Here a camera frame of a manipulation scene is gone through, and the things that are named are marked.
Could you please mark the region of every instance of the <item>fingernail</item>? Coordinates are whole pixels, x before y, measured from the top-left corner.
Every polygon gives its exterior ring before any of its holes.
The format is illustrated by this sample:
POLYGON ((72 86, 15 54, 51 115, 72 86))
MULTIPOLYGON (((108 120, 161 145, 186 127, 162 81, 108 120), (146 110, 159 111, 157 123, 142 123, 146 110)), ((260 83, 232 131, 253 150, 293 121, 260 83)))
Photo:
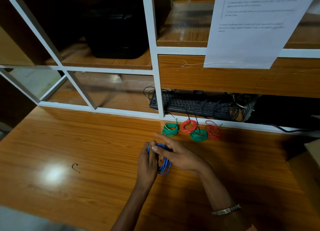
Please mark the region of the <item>fingernail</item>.
POLYGON ((153 150, 154 152, 157 152, 158 146, 152 146, 152 150, 153 150))

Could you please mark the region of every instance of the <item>person's left hand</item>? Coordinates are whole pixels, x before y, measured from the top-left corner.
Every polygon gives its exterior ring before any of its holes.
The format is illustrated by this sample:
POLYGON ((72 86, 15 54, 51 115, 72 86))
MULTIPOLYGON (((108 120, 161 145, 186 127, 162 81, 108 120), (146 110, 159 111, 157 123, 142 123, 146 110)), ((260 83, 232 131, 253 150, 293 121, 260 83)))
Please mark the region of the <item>person's left hand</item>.
POLYGON ((151 188, 158 175, 158 154, 149 145, 156 145, 155 140, 145 142, 138 158, 137 184, 143 188, 151 188))

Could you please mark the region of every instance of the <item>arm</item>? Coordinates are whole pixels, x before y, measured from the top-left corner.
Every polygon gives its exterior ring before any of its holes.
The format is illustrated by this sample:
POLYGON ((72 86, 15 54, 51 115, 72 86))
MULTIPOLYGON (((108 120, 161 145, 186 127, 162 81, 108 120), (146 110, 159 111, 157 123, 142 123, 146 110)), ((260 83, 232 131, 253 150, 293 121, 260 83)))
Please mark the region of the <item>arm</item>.
POLYGON ((133 231, 142 206, 146 201, 151 187, 158 174, 158 159, 149 145, 155 145, 156 142, 146 142, 138 158, 138 176, 134 189, 127 201, 127 204, 114 223, 111 231, 133 231))
MULTIPOLYGON (((210 164, 185 148, 180 142, 174 141, 164 135, 157 134, 156 136, 164 140, 173 152, 168 152, 159 146, 152 146, 154 152, 159 154, 161 158, 166 157, 172 164, 179 168, 195 173, 202 181, 214 212, 230 208, 237 204, 231 198, 224 185, 216 177, 210 164)), ((245 231, 251 227, 251 224, 241 211, 234 211, 214 218, 217 220, 217 225, 220 230, 245 231)))

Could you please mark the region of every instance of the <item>paper sheet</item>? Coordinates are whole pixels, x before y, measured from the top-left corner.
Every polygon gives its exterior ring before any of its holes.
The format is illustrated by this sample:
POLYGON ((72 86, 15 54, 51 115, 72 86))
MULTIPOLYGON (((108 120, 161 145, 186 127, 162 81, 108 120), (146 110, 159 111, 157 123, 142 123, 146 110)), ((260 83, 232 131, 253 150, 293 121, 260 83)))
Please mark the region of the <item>paper sheet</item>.
POLYGON ((204 67, 269 69, 312 0, 215 0, 204 67))

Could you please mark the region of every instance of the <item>hand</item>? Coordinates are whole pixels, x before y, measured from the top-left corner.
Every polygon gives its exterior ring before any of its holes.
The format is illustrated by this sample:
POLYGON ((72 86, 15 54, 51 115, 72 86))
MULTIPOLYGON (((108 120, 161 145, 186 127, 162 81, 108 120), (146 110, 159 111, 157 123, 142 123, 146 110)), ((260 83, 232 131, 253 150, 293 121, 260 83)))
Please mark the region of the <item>hand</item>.
POLYGON ((179 141, 175 141, 165 135, 157 134, 156 137, 164 140, 166 145, 173 150, 169 152, 159 146, 152 144, 152 150, 162 157, 166 157, 172 164, 178 166, 182 170, 192 171, 198 174, 203 168, 210 165, 201 157, 184 147, 179 141))
POLYGON ((145 142, 138 158, 137 185, 142 188, 151 189, 158 175, 158 155, 154 153, 149 145, 156 145, 153 140, 151 143, 145 142))

